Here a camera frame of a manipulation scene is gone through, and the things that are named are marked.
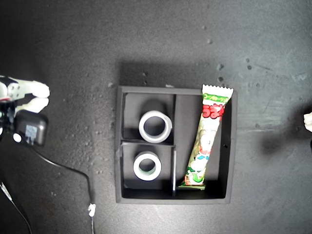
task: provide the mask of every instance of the snack bag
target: snack bag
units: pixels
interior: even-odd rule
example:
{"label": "snack bag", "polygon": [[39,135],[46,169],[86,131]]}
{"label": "snack bag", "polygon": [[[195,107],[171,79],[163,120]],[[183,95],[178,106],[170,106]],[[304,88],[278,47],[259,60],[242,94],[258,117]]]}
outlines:
{"label": "snack bag", "polygon": [[204,190],[206,165],[215,140],[225,104],[232,96],[233,89],[203,85],[203,112],[184,181],[179,187]]}

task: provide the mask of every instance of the black tray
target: black tray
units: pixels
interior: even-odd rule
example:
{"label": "black tray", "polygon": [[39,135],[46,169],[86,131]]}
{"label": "black tray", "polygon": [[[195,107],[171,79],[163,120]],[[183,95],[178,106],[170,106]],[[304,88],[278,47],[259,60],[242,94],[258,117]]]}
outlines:
{"label": "black tray", "polygon": [[[167,140],[148,143],[138,131],[149,110],[159,110],[173,123]],[[184,179],[202,112],[201,90],[120,86],[117,93],[115,179],[117,203],[220,204],[231,197],[237,118],[237,92],[227,103],[215,136],[205,176],[206,189],[185,190]],[[133,163],[138,153],[152,151],[161,161],[160,175],[153,181],[136,177]],[[174,175],[174,151],[176,168]],[[175,192],[173,180],[176,178]]]}

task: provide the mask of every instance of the dark gray table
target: dark gray table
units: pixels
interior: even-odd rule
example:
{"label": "dark gray table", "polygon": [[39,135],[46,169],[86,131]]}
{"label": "dark gray table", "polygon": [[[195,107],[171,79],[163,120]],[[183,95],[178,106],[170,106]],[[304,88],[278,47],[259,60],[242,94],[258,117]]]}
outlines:
{"label": "dark gray table", "polygon": [[[40,151],[92,175],[98,234],[312,233],[311,0],[1,1],[0,32],[0,73],[51,87]],[[116,86],[203,83],[239,94],[231,203],[117,205]],[[83,178],[9,138],[0,152],[35,234],[90,233]],[[2,193],[0,210],[2,234],[27,233]]]}

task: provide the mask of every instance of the printed cartoon character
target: printed cartoon character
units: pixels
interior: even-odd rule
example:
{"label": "printed cartoon character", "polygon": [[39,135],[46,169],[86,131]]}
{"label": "printed cartoon character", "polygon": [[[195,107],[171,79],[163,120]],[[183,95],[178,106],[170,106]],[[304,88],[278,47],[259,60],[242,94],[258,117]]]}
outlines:
{"label": "printed cartoon character", "polygon": [[196,142],[196,147],[194,147],[194,151],[192,152],[195,157],[187,169],[188,183],[191,185],[202,184],[215,134],[215,130],[202,130],[199,133],[200,140]]}

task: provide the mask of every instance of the tape roll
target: tape roll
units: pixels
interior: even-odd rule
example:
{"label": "tape roll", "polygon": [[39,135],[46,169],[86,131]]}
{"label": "tape roll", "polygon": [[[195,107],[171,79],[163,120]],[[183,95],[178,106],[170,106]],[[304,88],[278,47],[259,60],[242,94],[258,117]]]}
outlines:
{"label": "tape roll", "polygon": [[[154,162],[155,166],[150,171],[144,171],[140,168],[141,161],[145,159],[150,159]],[[139,153],[136,158],[135,162],[133,164],[133,170],[136,174],[136,176],[145,181],[151,181],[153,179],[156,179],[161,171],[161,162],[156,154],[150,151],[144,151]]]}
{"label": "tape roll", "polygon": [[[150,135],[150,134],[148,134],[144,130],[145,122],[149,118],[152,118],[152,117],[159,117],[159,118],[161,118],[165,122],[165,129],[164,129],[164,131],[161,134],[157,135],[157,136]],[[140,123],[139,123],[139,126],[138,126],[138,130],[139,130],[141,136],[143,137],[143,139],[146,140],[147,142],[150,142],[150,143],[161,143],[161,142],[163,142],[170,135],[171,129],[172,129],[172,122],[171,122],[170,118],[168,116],[166,116],[165,114],[163,114],[162,112],[160,112],[160,111],[149,111],[149,112],[146,112],[142,116],[142,118],[140,120]]]}

